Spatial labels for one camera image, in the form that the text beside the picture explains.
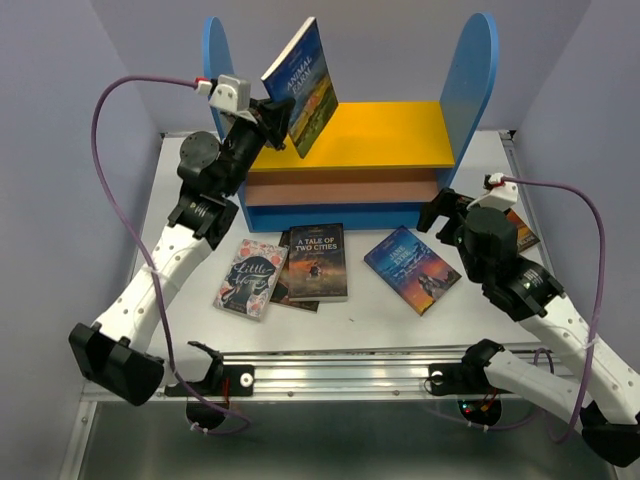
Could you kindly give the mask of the Animal Farm book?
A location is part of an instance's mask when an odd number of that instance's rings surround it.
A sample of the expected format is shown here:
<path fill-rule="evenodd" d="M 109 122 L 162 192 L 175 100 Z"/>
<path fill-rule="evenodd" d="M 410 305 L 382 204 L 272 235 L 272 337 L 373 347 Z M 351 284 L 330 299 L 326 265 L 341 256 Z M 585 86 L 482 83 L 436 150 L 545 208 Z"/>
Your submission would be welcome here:
<path fill-rule="evenodd" d="M 272 100 L 295 101 L 288 134 L 306 157 L 338 107 L 315 17 L 305 20 L 261 81 Z"/>

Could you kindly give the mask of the A Tale of Two Cities book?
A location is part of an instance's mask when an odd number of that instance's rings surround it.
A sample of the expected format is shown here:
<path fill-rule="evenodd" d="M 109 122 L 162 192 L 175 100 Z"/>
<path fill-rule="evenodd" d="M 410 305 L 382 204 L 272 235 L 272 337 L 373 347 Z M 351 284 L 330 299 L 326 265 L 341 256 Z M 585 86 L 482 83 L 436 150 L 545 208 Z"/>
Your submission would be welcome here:
<path fill-rule="evenodd" d="M 343 224 L 292 227 L 289 243 L 290 299 L 345 301 L 348 283 Z"/>

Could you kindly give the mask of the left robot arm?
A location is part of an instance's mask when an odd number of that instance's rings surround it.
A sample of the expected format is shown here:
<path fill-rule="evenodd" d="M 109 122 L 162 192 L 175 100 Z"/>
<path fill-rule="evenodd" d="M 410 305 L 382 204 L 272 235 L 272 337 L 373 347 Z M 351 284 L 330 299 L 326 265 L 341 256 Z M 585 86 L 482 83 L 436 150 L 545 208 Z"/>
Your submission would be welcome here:
<path fill-rule="evenodd" d="M 177 205 L 145 264 L 116 301 L 69 334 L 81 374 L 134 406 L 161 386 L 166 366 L 148 354 L 151 338 L 187 278 L 221 243 L 238 212 L 231 201 L 264 147 L 282 150 L 294 100 L 252 100 L 223 141 L 206 131 L 179 151 Z"/>

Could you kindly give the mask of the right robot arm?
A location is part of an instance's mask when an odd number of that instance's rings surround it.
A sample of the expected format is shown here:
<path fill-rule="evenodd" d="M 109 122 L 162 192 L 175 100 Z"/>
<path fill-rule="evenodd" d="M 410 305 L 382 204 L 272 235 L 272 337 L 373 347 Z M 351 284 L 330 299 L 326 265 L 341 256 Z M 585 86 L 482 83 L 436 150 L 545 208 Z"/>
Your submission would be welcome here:
<path fill-rule="evenodd" d="M 627 467 L 639 458 L 639 377 L 590 325 L 563 286 L 517 249 L 517 229 L 506 206 L 472 200 L 445 188 L 424 204 L 418 230 L 444 216 L 437 239 L 458 250 L 468 279 L 516 324 L 551 348 L 587 388 L 543 371 L 483 339 L 457 363 L 431 365 L 435 396 L 481 394 L 490 388 L 517 394 L 562 419 L 600 458 Z"/>

